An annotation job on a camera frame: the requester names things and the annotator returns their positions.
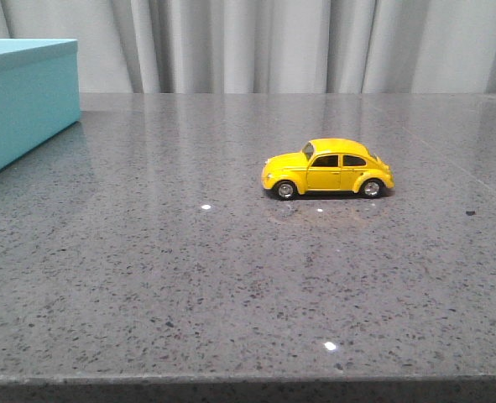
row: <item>car door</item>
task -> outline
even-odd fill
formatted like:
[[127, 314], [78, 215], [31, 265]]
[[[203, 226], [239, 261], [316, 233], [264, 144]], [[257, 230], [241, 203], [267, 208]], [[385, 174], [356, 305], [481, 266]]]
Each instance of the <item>car door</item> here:
[[356, 155], [342, 156], [341, 188], [351, 191], [356, 179], [367, 170], [367, 161]]
[[308, 191], [337, 191], [341, 186], [338, 155], [321, 155], [307, 169]]

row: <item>car wheel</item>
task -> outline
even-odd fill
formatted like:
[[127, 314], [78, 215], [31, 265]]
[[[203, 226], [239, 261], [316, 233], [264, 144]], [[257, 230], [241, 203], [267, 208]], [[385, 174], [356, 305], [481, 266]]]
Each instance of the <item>car wheel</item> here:
[[363, 197], [368, 199], [375, 199], [376, 197], [382, 196], [382, 191], [384, 190], [384, 184], [378, 179], [367, 179], [360, 190]]
[[294, 199], [297, 192], [296, 185], [291, 181], [281, 181], [274, 186], [274, 194], [281, 200]]

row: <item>white curtain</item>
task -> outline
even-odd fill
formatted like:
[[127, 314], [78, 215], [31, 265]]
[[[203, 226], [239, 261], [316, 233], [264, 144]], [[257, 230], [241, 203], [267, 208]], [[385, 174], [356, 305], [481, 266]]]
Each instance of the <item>white curtain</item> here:
[[496, 92], [496, 0], [0, 0], [82, 92]]

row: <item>granite countertop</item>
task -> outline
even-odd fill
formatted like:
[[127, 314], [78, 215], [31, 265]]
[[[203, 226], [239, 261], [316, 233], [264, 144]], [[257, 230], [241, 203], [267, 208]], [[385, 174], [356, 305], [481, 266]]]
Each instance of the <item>granite countertop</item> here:
[[[496, 378], [496, 96], [81, 109], [0, 173], [0, 385]], [[394, 191], [263, 192], [268, 157], [320, 137]]]

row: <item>yellow toy car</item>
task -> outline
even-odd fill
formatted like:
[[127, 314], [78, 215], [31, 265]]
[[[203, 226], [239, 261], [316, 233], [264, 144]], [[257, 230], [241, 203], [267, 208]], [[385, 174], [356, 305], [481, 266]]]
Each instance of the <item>yellow toy car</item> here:
[[353, 191], [375, 198], [394, 187], [389, 166], [348, 139], [314, 139], [297, 153], [270, 158], [261, 182], [283, 200], [308, 191]]

